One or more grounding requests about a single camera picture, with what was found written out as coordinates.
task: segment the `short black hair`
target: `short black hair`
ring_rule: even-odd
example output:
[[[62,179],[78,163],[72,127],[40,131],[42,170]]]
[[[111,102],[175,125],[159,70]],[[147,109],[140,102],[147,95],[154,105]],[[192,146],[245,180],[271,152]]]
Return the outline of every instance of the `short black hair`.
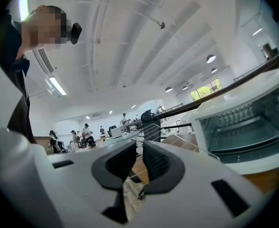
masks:
[[[60,39],[56,44],[62,44],[70,40],[72,27],[67,20],[67,14],[57,6],[46,6],[49,8],[50,13],[55,14],[56,19],[60,19]]]

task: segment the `window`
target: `window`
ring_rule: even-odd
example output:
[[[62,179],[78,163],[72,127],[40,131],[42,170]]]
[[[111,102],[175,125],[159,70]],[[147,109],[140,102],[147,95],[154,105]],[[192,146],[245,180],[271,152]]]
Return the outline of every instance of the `window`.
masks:
[[[212,93],[219,91],[220,89],[222,89],[222,85],[220,80],[217,78],[214,81],[211,81],[210,83],[198,88],[197,90],[190,92],[190,96],[193,101],[197,101],[207,95],[211,95]]]

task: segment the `black rectangular slot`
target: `black rectangular slot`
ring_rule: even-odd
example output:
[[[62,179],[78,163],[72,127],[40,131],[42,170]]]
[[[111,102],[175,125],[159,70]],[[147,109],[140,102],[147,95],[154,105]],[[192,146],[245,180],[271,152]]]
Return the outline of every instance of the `black rectangular slot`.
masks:
[[[211,185],[220,195],[234,217],[242,214],[250,207],[226,181],[216,180],[211,182]]]
[[[64,167],[64,166],[67,166],[67,165],[72,165],[72,164],[74,164],[73,161],[66,160],[66,161],[53,163],[52,165],[53,165],[54,169],[57,169],[57,168],[61,168],[61,167]]]

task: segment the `person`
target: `person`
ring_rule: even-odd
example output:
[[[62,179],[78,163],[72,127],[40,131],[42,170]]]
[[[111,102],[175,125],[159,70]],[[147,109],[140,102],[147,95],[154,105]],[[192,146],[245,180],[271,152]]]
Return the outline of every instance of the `person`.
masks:
[[[101,128],[100,128],[100,133],[101,133],[101,135],[104,135],[105,134],[105,130],[102,128],[102,126],[101,126]]]
[[[56,136],[55,132],[53,130],[51,130],[49,135],[50,135],[50,145],[53,148],[54,154],[60,153],[60,148],[58,147],[58,145],[56,143],[58,140],[58,137]]]
[[[11,19],[7,10],[0,20],[0,67],[23,96],[9,120],[8,128],[27,137],[30,143],[36,143],[29,120],[30,100],[24,82],[30,61],[24,54],[45,44],[67,42],[72,38],[72,29],[68,26],[66,14],[55,6],[38,6],[23,21]]]
[[[127,124],[129,124],[129,121],[130,121],[130,119],[127,120],[126,119],[126,113],[124,113],[122,115],[122,120],[121,120],[122,124],[127,125]],[[130,133],[130,127],[126,127],[126,132]]]
[[[75,151],[79,150],[78,142],[77,142],[77,135],[74,130],[72,130],[71,133],[72,133],[71,148],[72,148],[73,152],[75,152]]]
[[[93,132],[90,130],[89,125],[86,123],[82,130],[82,136],[86,139],[87,143],[89,143],[89,139],[91,139],[92,143],[95,143],[93,136],[91,135]]]

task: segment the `white ceiling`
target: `white ceiling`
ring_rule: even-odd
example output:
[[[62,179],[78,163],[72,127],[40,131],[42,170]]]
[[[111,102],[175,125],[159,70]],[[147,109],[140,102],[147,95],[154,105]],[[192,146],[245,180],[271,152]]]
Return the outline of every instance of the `white ceiling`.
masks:
[[[57,120],[125,111],[200,73],[207,80],[212,67],[227,66],[236,30],[235,0],[28,0],[29,11],[41,4],[59,6],[83,28],[77,45],[45,48],[51,74],[26,55],[36,68],[27,75],[27,90],[48,102]],[[207,64],[209,54],[217,58]],[[50,76],[67,96],[46,91]]]

